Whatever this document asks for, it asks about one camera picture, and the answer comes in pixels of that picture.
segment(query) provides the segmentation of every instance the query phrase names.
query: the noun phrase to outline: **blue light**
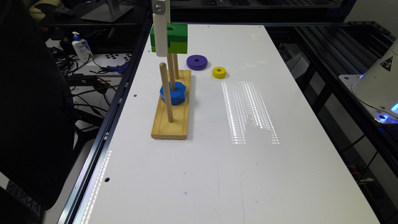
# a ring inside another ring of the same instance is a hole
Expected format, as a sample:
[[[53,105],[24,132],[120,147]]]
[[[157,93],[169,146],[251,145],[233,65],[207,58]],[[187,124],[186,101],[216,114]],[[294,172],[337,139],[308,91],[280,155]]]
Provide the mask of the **blue light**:
[[[387,120],[387,118],[388,118],[388,116],[385,116],[385,118],[383,119],[383,118],[381,118],[380,119],[380,122],[385,122],[386,120]]]
[[[391,111],[394,112],[394,113],[398,113],[397,110],[398,110],[398,103],[391,108]]]

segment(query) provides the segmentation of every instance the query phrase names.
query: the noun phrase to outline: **wooden peg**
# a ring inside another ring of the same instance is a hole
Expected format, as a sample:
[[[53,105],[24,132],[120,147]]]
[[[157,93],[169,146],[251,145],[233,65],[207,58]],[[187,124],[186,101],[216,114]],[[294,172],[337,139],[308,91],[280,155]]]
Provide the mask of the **wooden peg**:
[[[180,70],[178,69],[178,57],[177,54],[173,54],[173,64],[174,64],[174,78],[176,80],[180,79]]]
[[[175,79],[174,79],[174,65],[172,54],[167,54],[167,66],[169,68],[170,88],[172,91],[175,90]]]
[[[162,77],[162,85],[163,85],[163,92],[164,92],[164,101],[166,104],[167,110],[167,118],[169,122],[173,122],[173,109],[172,109],[172,99],[170,96],[170,88],[169,88],[169,79],[167,78],[167,67],[165,63],[160,63],[160,76]]]

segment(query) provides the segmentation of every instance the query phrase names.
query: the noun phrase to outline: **cable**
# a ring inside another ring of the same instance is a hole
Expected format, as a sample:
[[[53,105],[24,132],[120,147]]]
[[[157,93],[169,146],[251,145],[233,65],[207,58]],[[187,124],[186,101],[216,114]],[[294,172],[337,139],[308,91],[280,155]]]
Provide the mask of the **cable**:
[[[109,103],[108,99],[106,98],[106,95],[103,94],[103,96],[104,96],[104,99],[105,99],[106,104],[108,104],[108,106],[111,106],[111,104]]]
[[[398,210],[397,210],[393,215],[391,215],[391,217],[386,221],[386,223],[388,224],[388,222],[391,221],[391,219],[392,219],[395,215],[397,215],[397,213],[398,213]]]
[[[91,70],[90,70],[89,72],[95,73],[95,74],[97,74],[97,75],[103,75],[103,74],[107,74],[109,71],[104,70],[104,71],[94,72],[94,71],[91,71]]]
[[[106,109],[100,108],[99,106],[83,105],[83,104],[80,104],[80,103],[75,103],[75,104],[68,105],[68,106],[65,106],[65,107],[71,107],[71,106],[89,106],[89,107],[94,107],[94,108],[96,108],[96,109],[99,109],[99,110],[101,110],[101,111],[108,112]]]
[[[103,116],[98,110],[96,110],[93,106],[91,106],[85,99],[83,99],[81,96],[77,96],[77,97],[79,97],[81,100],[83,100],[83,101],[91,108],[91,110],[92,110],[95,114],[98,114],[98,115],[100,115],[101,117],[104,118],[104,116]]]
[[[349,148],[353,147],[356,143],[358,143],[360,140],[362,140],[362,138],[365,138],[365,134],[363,134],[361,137],[359,137],[359,139],[357,139],[355,142],[353,142],[352,144],[350,144],[349,146],[345,147],[343,150],[341,150],[340,152],[338,152],[339,154],[347,151]]]
[[[373,157],[372,157],[372,159],[370,160],[370,162],[369,162],[368,166],[366,166],[366,169],[365,169],[365,171],[364,171],[364,172],[362,173],[362,175],[359,177],[359,179],[358,179],[357,183],[359,183],[359,181],[361,181],[361,179],[362,179],[363,175],[365,175],[366,171],[368,171],[368,169],[369,169],[369,166],[372,164],[372,162],[373,162],[374,158],[376,158],[376,156],[377,156],[377,154],[378,154],[378,153],[379,153],[379,151],[376,151],[376,153],[374,154],[374,156],[373,156]]]
[[[300,59],[304,56],[304,54],[301,54],[301,57],[296,61],[296,63],[294,64],[293,68],[290,70],[290,72],[292,72],[292,70],[296,67],[297,63],[300,61]]]
[[[73,75],[77,70],[83,68],[83,67],[90,61],[90,57],[92,57],[92,58],[94,59],[94,57],[92,56],[92,54],[89,54],[89,55],[88,55],[87,61],[86,61],[83,65],[80,65],[79,67],[77,67],[76,69],[74,69],[74,71],[72,71],[72,75]]]
[[[92,92],[97,91],[97,90],[104,90],[104,89],[108,89],[108,88],[112,88],[112,87],[117,87],[117,86],[119,86],[119,85],[107,86],[107,87],[104,87],[104,88],[98,88],[98,89],[96,89],[96,90],[88,90],[88,91],[84,91],[84,92],[77,93],[77,94],[64,95],[64,97],[79,96],[79,95],[86,94],[86,93],[92,93]]]
[[[95,76],[95,77],[96,77],[97,79],[103,81],[103,82],[106,82],[106,84],[108,84],[114,91],[117,91],[114,87],[111,86],[111,84],[110,84],[108,81],[104,80],[103,78],[97,77],[97,76]]]

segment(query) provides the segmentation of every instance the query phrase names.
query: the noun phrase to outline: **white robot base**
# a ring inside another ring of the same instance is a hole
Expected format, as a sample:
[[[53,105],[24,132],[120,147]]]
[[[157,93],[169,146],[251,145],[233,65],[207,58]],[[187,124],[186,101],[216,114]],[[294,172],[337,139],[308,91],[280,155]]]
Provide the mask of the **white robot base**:
[[[347,87],[347,89],[353,93],[352,86],[358,82],[360,79],[361,75],[339,75],[339,79],[341,82],[344,83],[344,85]],[[398,119],[395,118],[394,116],[391,116],[390,114],[384,112],[381,109],[373,108],[365,103],[363,103],[361,100],[358,99],[358,101],[367,109],[367,111],[373,116],[373,118],[382,124],[398,124]]]

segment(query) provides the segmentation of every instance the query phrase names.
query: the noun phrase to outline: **black extrusion frame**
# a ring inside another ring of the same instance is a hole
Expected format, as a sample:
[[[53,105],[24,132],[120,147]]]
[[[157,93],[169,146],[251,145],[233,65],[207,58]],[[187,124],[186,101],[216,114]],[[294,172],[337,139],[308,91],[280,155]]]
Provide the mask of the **black extrusion frame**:
[[[326,83],[312,108],[317,114],[326,103],[328,96],[333,93],[398,177],[398,126],[375,121],[338,79],[339,75],[359,75],[366,72],[377,58],[388,50],[395,38],[368,26],[365,30],[362,27],[362,33],[365,31],[368,36],[362,37],[359,44],[352,38],[353,35],[348,33],[353,33],[354,36],[356,34],[363,36],[363,34],[359,34],[357,29],[350,28],[350,26],[295,27],[296,32],[293,32],[293,35],[298,46]],[[308,72],[303,80],[308,82],[311,76],[312,73]]]

